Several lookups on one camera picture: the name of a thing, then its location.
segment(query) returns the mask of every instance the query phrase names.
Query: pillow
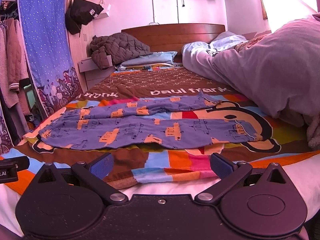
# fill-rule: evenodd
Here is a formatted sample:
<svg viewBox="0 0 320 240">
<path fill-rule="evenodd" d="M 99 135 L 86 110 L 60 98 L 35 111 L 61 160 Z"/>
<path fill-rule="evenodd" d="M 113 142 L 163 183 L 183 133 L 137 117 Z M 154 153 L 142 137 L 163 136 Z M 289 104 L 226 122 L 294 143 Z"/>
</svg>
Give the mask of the pillow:
<svg viewBox="0 0 320 240">
<path fill-rule="evenodd" d="M 245 41 L 245 42 L 241 42 L 229 49 L 235 49 L 237 52 L 240 52 L 241 50 L 243 50 L 244 48 L 250 48 L 251 46 L 253 46 L 254 44 L 256 44 L 258 41 L 261 41 L 264 37 L 268 36 L 269 34 L 264 34 L 261 36 L 257 36 L 249 41 Z"/>
<path fill-rule="evenodd" d="M 154 63 L 167 63 L 170 65 L 176 65 L 176 63 L 173 62 L 173 59 L 177 54 L 178 52 L 176 51 L 153 52 L 152 54 L 147 56 L 139 56 L 139 57 L 127 60 L 125 62 L 122 62 L 120 67 L 125 68 L 128 66 L 148 65 L 148 64 L 154 64 Z"/>
</svg>

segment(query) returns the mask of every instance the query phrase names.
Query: curtain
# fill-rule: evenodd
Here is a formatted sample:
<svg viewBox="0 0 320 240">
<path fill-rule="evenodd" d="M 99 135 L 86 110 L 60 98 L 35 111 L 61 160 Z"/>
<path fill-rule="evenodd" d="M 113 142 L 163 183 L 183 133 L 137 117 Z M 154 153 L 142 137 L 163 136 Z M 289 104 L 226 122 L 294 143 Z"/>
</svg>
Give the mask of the curtain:
<svg viewBox="0 0 320 240">
<path fill-rule="evenodd" d="M 82 92 L 67 42 L 64 1 L 18 0 L 29 70 L 47 116 Z"/>
<path fill-rule="evenodd" d="M 317 12 L 316 0 L 263 0 L 271 31 L 292 20 L 311 17 Z"/>
</svg>

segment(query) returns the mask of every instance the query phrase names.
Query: puffer jacket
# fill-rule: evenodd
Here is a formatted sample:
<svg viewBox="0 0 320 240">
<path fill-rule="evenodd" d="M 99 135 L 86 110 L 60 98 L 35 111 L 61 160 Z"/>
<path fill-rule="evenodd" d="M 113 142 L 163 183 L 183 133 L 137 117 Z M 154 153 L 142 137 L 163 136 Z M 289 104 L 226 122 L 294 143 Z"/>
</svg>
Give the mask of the puffer jacket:
<svg viewBox="0 0 320 240">
<path fill-rule="evenodd" d="M 100 69 L 109 67 L 107 55 L 111 55 L 113 65 L 118 65 L 129 59 L 152 54 L 148 45 L 128 33 L 115 33 L 99 38 L 95 36 L 90 48 L 93 51 L 91 58 Z"/>
</svg>

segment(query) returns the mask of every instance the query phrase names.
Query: gray blanket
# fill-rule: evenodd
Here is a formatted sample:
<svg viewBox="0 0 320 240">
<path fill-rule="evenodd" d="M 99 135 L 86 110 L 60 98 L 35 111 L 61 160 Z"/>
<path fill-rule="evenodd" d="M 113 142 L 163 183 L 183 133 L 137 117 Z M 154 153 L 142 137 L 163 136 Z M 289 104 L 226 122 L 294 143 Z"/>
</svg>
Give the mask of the gray blanket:
<svg viewBox="0 0 320 240">
<path fill-rule="evenodd" d="M 186 44 L 182 48 L 184 67 L 232 86 L 274 118 L 278 118 L 283 110 L 319 116 L 318 15 L 289 22 L 239 53 L 230 49 L 212 57 L 209 48 L 209 44 L 203 42 Z M 314 126 L 308 130 L 312 148 L 320 144 L 320 133 Z"/>
</svg>

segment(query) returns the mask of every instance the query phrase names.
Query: black bag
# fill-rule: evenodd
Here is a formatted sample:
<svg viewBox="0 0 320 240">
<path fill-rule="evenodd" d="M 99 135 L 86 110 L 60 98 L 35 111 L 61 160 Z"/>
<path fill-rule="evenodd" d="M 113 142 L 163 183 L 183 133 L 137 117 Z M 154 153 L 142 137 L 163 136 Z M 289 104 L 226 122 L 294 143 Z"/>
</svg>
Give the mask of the black bag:
<svg viewBox="0 0 320 240">
<path fill-rule="evenodd" d="M 70 16 L 76 23 L 87 25 L 103 10 L 100 4 L 87 0 L 73 0 Z"/>
<path fill-rule="evenodd" d="M 87 0 L 70 0 L 65 14 L 66 28 L 73 35 L 80 33 L 81 25 L 87 25 L 95 19 L 103 10 L 99 4 Z"/>
</svg>

